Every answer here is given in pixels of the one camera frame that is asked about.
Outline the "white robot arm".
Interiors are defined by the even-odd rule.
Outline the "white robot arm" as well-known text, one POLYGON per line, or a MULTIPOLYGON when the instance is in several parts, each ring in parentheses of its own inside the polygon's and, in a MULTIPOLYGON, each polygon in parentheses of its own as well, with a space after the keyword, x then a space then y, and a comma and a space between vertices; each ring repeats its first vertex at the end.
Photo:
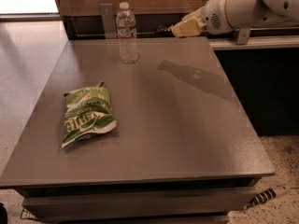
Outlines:
POLYGON ((230 33, 240 28, 297 26, 299 0, 209 0, 171 26, 175 37, 230 33))

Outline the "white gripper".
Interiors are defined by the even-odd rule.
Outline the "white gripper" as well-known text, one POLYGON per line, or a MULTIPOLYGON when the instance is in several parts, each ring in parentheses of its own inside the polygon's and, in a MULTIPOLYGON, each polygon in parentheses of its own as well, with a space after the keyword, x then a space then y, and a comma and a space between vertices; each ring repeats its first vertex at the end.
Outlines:
POLYGON ((191 37, 200 35, 205 29, 213 35, 233 31, 227 20, 226 0, 207 1, 202 8, 187 14, 172 26, 171 32, 175 37, 191 37))

